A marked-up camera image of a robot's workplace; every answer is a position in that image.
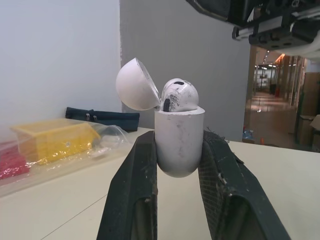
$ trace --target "floor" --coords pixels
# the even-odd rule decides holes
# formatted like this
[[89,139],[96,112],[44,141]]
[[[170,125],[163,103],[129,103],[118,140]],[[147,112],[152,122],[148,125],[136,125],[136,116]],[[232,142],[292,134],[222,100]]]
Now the floor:
[[252,98],[249,129],[256,144],[308,151],[294,138],[296,109],[280,97],[257,92]]

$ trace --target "red item in plastic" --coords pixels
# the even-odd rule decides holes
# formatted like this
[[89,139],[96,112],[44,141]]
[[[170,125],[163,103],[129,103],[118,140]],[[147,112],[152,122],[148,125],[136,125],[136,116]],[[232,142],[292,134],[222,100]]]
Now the red item in plastic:
[[25,157],[19,154],[17,144],[0,143],[0,180],[29,172]]

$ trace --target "white earbud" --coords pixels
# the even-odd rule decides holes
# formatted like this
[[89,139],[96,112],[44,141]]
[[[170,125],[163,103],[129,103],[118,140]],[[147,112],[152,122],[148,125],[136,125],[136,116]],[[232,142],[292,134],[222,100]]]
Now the white earbud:
[[174,78],[164,86],[161,101],[164,112],[193,111],[198,107],[199,95],[190,82]]

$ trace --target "plastic bag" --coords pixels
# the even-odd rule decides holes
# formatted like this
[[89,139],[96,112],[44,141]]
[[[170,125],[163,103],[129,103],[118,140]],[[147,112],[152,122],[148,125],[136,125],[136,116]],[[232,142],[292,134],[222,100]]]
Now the plastic bag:
[[108,161],[131,146],[118,126],[65,118],[0,128],[0,196]]

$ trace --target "yellow plastic container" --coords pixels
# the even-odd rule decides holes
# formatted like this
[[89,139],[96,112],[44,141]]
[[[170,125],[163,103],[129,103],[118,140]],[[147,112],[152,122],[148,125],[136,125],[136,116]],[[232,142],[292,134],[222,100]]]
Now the yellow plastic container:
[[20,154],[29,163],[47,164],[92,148],[100,135],[87,122],[60,118],[17,125]]

